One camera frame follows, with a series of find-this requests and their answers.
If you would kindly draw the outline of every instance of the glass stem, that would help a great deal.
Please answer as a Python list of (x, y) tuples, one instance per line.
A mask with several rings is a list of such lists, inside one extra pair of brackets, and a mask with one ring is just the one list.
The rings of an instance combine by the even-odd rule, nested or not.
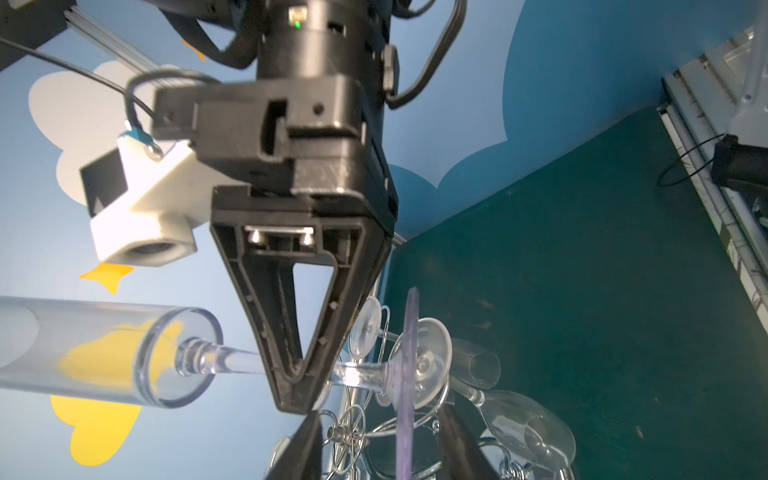
[(189, 339), (179, 346), (176, 371), (183, 376), (208, 373), (264, 374), (261, 355), (233, 349), (202, 339)]
[(386, 363), (337, 363), (331, 370), (330, 382), (374, 392), (386, 393)]
[(451, 376), (451, 388), (472, 402), (476, 407), (480, 407), (485, 403), (485, 394), (482, 391), (473, 389), (454, 376)]

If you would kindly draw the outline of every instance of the green floor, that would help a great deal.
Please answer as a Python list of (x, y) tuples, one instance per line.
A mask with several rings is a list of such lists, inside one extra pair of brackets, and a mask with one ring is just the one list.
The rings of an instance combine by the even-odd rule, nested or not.
[(640, 111), (392, 258), (395, 330), (417, 286), (569, 424), (583, 480), (766, 477), (768, 336), (693, 187), (655, 186), (674, 155)]

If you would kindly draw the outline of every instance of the dark green surface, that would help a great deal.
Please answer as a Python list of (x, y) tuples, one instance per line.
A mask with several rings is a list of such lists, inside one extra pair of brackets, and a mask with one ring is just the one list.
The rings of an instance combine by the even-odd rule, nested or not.
[(690, 183), (656, 188), (674, 155), (642, 110), (394, 253), (393, 321), (418, 286), (569, 424), (583, 480), (766, 477), (768, 336)]

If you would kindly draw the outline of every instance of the white cloud decal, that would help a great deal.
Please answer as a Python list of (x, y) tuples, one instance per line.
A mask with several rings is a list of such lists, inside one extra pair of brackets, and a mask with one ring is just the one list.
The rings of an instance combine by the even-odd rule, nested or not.
[[(135, 73), (118, 61), (99, 65), (94, 73), (125, 85)], [(154, 87), (137, 89), (137, 96), (152, 105)], [(123, 97), (89, 78), (62, 71), (39, 78), (29, 90), (29, 111), (43, 135), (61, 148), (56, 164), (59, 187), (72, 200), (85, 205), (80, 168), (115, 148), (125, 132)], [(143, 125), (149, 115), (138, 109)], [(159, 143), (165, 151), (172, 142)]]

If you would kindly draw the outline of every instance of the transparent cup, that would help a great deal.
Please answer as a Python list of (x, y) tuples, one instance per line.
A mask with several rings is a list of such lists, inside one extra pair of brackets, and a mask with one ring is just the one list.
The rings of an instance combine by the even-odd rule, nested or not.
[(214, 378), (175, 368), (190, 339), (221, 344), (216, 318), (198, 308), (0, 296), (0, 388), (185, 406)]
[(451, 376), (476, 389), (492, 389), (502, 375), (498, 357), (484, 346), (451, 338), (453, 359)]

